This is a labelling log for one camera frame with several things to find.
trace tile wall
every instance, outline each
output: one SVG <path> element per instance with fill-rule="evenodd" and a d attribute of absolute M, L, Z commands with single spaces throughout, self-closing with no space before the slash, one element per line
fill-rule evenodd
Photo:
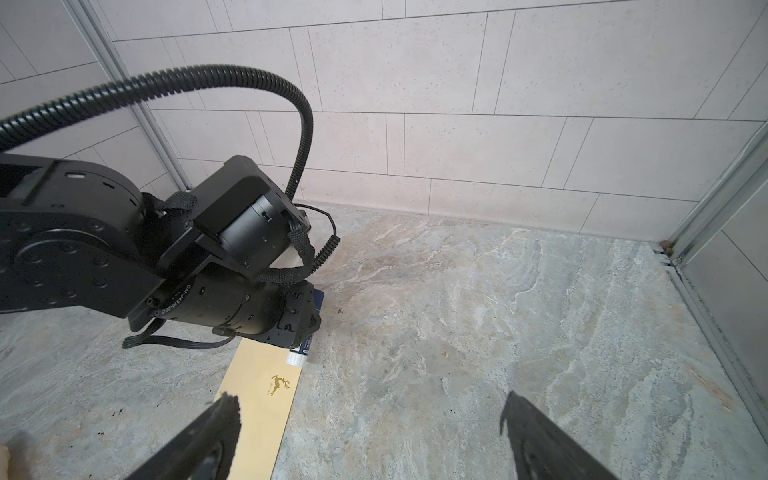
<path fill-rule="evenodd" d="M 0 6 L 0 118 L 108 80 L 61 0 Z M 11 153 L 93 161 L 159 197 L 176 191 L 128 109 L 81 122 Z"/>
<path fill-rule="evenodd" d="M 315 111 L 303 200 L 667 238 L 768 119 L 766 0 L 91 0 L 132 74 L 263 68 Z M 285 182 L 293 107 L 150 103 L 193 181 Z"/>

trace gray stone floor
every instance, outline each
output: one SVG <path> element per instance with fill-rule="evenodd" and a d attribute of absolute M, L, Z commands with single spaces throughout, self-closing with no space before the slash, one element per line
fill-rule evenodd
<path fill-rule="evenodd" d="M 620 478 L 765 478 L 765 442 L 646 243 L 331 210 L 343 241 L 313 277 L 323 327 L 273 478 L 514 478 L 510 389 Z M 124 477 L 205 408 L 237 346 L 120 350 L 126 334 L 79 308 L 0 320 L 18 478 Z"/>

